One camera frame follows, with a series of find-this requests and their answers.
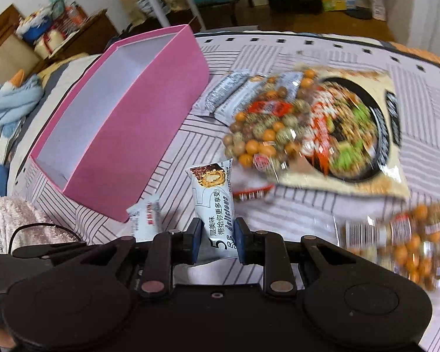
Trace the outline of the white snack bar packet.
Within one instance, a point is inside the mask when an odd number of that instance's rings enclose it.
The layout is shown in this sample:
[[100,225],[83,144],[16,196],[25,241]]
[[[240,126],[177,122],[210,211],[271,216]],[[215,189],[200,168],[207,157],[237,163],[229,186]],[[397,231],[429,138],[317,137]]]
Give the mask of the white snack bar packet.
[[163,231],[158,195],[139,200],[126,212],[132,223],[133,237],[137,242],[152,241],[158,233]]

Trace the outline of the white wafer bar packet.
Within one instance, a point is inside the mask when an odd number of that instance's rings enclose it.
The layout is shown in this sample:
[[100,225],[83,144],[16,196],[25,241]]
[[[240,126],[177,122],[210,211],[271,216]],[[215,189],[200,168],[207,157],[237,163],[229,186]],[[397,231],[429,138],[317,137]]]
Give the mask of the white wafer bar packet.
[[203,223],[198,257],[200,264],[238,255],[233,237],[232,164],[229,159],[187,169],[195,216]]

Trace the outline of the large coated peanut bag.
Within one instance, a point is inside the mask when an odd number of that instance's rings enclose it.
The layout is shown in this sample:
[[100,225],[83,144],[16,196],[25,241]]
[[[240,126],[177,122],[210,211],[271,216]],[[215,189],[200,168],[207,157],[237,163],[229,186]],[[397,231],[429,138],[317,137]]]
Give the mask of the large coated peanut bag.
[[260,93],[235,116],[223,137],[226,158],[278,179],[303,159],[330,171],[326,119],[315,96],[314,68],[265,75]]

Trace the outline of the beige noodle meal packet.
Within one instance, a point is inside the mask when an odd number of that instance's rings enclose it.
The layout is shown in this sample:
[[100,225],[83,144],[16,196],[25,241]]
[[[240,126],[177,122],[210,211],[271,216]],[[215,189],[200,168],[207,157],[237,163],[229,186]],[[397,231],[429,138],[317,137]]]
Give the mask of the beige noodle meal packet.
[[286,119],[287,160],[271,170],[280,185],[342,195],[409,198],[400,162],[398,100],[390,75],[307,67]]

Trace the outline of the grey snack bar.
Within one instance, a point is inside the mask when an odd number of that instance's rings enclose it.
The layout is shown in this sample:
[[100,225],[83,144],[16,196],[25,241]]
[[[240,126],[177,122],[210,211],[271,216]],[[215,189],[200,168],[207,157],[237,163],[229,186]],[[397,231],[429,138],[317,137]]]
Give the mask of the grey snack bar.
[[214,118],[226,126],[235,121],[235,116],[244,111],[260,93],[267,81],[265,75],[254,75],[247,79],[224,103],[214,112]]
[[232,70],[212,78],[200,97],[194,102],[191,113],[211,116],[250,77],[250,70]]

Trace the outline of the small coated peanut bag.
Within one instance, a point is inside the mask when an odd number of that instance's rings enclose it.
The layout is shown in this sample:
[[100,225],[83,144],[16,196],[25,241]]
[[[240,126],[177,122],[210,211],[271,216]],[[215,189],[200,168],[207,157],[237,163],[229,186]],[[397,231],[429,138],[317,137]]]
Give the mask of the small coated peanut bag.
[[368,217],[344,223],[338,244],[428,291],[440,289],[440,202],[420,204],[387,221]]

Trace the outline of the white fluffy blanket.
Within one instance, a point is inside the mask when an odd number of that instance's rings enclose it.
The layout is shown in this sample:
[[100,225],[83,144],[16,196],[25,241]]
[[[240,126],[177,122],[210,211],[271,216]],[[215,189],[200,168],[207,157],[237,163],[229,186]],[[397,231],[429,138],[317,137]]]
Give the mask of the white fluffy blanket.
[[0,254],[25,246],[79,242],[71,229],[52,223],[50,217],[28,201],[0,196]]

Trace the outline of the pink cardboard storage box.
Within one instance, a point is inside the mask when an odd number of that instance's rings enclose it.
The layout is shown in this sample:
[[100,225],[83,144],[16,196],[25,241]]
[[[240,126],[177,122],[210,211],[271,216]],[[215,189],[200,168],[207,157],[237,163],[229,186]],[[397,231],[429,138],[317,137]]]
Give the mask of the pink cardboard storage box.
[[124,223],[208,81],[187,25],[119,40],[67,92],[31,159],[67,198]]

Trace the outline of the light blue goose plush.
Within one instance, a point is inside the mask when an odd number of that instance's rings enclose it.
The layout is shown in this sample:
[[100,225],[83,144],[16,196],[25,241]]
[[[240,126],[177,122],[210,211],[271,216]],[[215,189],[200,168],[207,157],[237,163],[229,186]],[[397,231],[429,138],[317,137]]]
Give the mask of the light blue goose plush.
[[5,163],[24,119],[37,107],[43,95],[39,76],[25,79],[22,69],[0,84],[0,165]]

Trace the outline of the dark wooden nightstand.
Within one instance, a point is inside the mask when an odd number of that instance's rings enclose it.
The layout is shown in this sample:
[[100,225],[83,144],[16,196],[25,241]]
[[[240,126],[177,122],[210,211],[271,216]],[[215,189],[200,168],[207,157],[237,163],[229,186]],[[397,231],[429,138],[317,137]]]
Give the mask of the dark wooden nightstand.
[[106,12],[107,10],[100,10],[91,15],[77,31],[70,33],[63,41],[60,41],[61,32],[51,30],[39,38],[35,44],[35,52],[49,65],[80,53],[103,53],[110,40],[119,35]]

